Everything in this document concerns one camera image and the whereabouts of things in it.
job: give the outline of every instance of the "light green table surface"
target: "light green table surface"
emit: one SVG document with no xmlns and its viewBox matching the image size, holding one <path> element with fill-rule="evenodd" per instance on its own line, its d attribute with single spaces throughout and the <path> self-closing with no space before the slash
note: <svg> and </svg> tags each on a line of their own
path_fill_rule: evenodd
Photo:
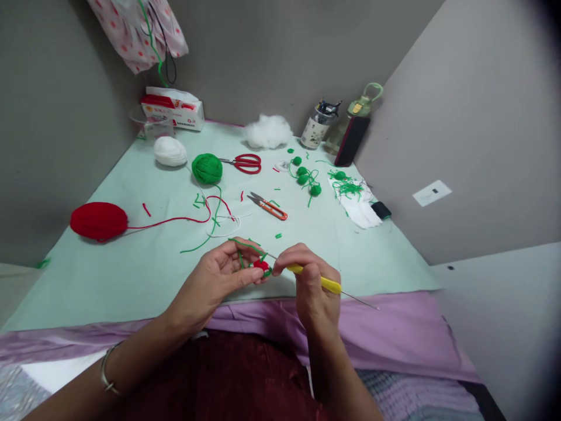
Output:
<svg viewBox="0 0 561 421">
<path fill-rule="evenodd" d="M 251 151 L 241 128 L 218 123 L 207 123 L 201 133 L 179 130 L 177 137 L 187 149 L 189 165 L 201 153 L 234 158 L 254 152 L 262 158 L 263 168 L 257 175 L 243 174 L 232 165 L 224 165 L 220 182 L 223 199 L 235 215 L 254 212 L 242 218 L 241 230 L 236 235 L 252 238 L 274 255 L 298 242 L 306 243 L 341 271 L 343 289 L 353 295 L 439 288 L 426 262 L 392 222 L 361 230 L 346 216 L 327 182 L 327 172 L 332 167 L 314 162 L 333 161 L 323 148 L 310 151 L 309 160 L 296 139 L 277 150 Z M 290 147 L 295 149 L 294 154 L 287 153 Z M 317 180 L 323 193 L 312 199 L 309 208 L 307 190 L 302 191 L 288 173 L 272 169 L 275 162 L 295 156 L 300 156 L 302 165 L 308 169 L 320 172 Z M 354 165 L 344 171 L 362 179 Z M 207 195 L 218 194 L 215 187 L 203 189 Z M 288 213 L 288 219 L 280 221 L 247 198 L 241 202 L 241 191 L 254 191 L 265 199 L 275 200 Z M 176 216 L 206 219 L 205 208 L 192 206 L 198 192 L 185 167 L 160 166 L 154 160 L 152 146 L 136 140 L 89 201 L 115 203 L 127 213 L 129 226 L 144 226 Z M 151 218 L 142 203 L 146 203 Z M 209 199 L 209 203 L 214 212 L 217 200 Z M 223 215 L 226 210 L 223 206 L 221 209 Z M 227 234 L 235 227 L 229 220 L 221 223 L 215 234 Z M 85 240 L 67 228 L 48 254 L 51 264 L 3 330 L 154 317 L 168 306 L 202 254 L 225 241 L 211 239 L 201 249 L 179 253 L 201 244 L 207 228 L 210 231 L 206 224 L 179 220 L 103 244 Z M 278 233 L 282 233 L 279 240 L 275 239 Z M 246 287 L 227 300 L 293 297 L 295 292 L 294 277 L 285 271 L 264 285 Z"/>
</svg>

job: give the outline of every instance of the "red clothing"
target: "red clothing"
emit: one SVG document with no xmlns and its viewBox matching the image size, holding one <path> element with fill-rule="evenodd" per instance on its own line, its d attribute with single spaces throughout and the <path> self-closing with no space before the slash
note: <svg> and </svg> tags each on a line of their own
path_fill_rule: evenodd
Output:
<svg viewBox="0 0 561 421">
<path fill-rule="evenodd" d="M 187 342 L 103 419 L 335 420 L 291 352 L 253 334 Z"/>
</svg>

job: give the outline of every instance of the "bangle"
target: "bangle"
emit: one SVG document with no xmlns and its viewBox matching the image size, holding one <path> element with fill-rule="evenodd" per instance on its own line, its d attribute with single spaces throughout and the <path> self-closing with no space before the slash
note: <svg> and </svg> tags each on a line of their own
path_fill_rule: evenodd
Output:
<svg viewBox="0 0 561 421">
<path fill-rule="evenodd" d="M 118 347 L 119 345 L 121 345 L 121 342 L 119 342 L 118 344 L 113 345 L 111 348 L 109 348 L 107 350 L 107 352 L 105 353 L 105 355 L 103 356 L 103 360 L 101 360 L 101 383 L 103 383 L 103 386 L 105 387 L 105 392 L 107 392 L 108 390 L 112 391 L 115 395 L 117 396 L 121 396 L 121 392 L 119 392 L 117 389 L 115 389 L 115 382 L 109 382 L 107 380 L 107 377 L 105 377 L 105 363 L 107 362 L 107 358 L 109 357 L 109 354 L 113 352 L 113 350 Z"/>
</svg>

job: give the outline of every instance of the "orange thread snipper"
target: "orange thread snipper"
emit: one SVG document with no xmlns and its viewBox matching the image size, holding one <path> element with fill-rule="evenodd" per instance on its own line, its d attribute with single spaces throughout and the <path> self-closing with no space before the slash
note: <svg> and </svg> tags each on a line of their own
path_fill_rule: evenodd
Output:
<svg viewBox="0 0 561 421">
<path fill-rule="evenodd" d="M 258 194 L 251 192 L 251 196 L 250 195 L 246 195 L 246 196 L 250 198 L 253 201 L 253 203 L 255 203 L 257 206 L 260 206 L 262 209 L 265 209 L 267 212 L 269 212 L 273 216 L 276 216 L 278 219 L 286 220 L 286 218 L 288 218 L 288 213 L 283 212 L 275 205 L 272 205 L 271 203 L 267 202 L 264 198 L 262 198 Z"/>
</svg>

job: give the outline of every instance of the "tissue box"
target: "tissue box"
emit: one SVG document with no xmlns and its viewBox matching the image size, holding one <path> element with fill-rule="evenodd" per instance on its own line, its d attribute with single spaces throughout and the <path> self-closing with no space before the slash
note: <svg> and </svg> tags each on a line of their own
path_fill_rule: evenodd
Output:
<svg viewBox="0 0 561 421">
<path fill-rule="evenodd" d="M 205 125 L 203 103 L 191 94 L 162 88 L 146 88 L 146 93 L 147 95 L 140 100 L 146 117 L 172 119 L 174 127 L 180 129 L 196 132 L 203 129 Z M 195 101 L 184 101 L 187 98 Z"/>
</svg>

